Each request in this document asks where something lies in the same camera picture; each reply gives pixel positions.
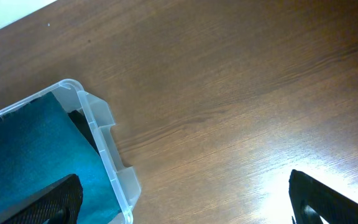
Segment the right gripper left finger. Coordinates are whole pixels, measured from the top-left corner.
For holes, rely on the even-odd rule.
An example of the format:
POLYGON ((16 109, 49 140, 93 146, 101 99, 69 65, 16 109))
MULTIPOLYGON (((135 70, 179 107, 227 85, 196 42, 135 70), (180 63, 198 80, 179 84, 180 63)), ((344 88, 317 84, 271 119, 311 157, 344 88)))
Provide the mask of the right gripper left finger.
POLYGON ((0 212, 0 223, 76 224, 82 203, 80 179, 70 174, 0 212))

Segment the dark blue jeans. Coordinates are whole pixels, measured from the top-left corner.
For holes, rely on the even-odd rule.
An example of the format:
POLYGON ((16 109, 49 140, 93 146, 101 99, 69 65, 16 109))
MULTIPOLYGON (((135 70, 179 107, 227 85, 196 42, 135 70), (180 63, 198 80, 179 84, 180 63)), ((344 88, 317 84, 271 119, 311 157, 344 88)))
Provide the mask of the dark blue jeans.
POLYGON ((78 223, 121 212, 100 155, 52 93, 0 119, 0 212, 69 174, 83 187, 78 223))

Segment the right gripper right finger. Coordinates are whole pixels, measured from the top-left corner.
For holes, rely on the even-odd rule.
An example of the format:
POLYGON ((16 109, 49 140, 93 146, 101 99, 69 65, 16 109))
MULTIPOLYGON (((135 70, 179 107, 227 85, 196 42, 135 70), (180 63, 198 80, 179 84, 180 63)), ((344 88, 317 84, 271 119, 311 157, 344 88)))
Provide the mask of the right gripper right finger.
POLYGON ((358 203, 302 171, 291 171, 289 196, 294 224, 358 223, 358 203))

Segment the black cloth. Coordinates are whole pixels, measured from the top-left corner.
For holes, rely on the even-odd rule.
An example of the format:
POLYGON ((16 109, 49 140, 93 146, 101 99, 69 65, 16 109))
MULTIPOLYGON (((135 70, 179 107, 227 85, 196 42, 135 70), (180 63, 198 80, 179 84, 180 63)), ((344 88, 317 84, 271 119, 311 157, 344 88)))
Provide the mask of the black cloth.
POLYGON ((80 131, 80 133, 85 137, 89 144, 93 147, 97 154, 99 154, 97 145, 95 143, 93 134, 88 126, 88 122, 85 118, 85 115, 81 114, 79 111, 74 110, 68 113, 69 118, 80 131))

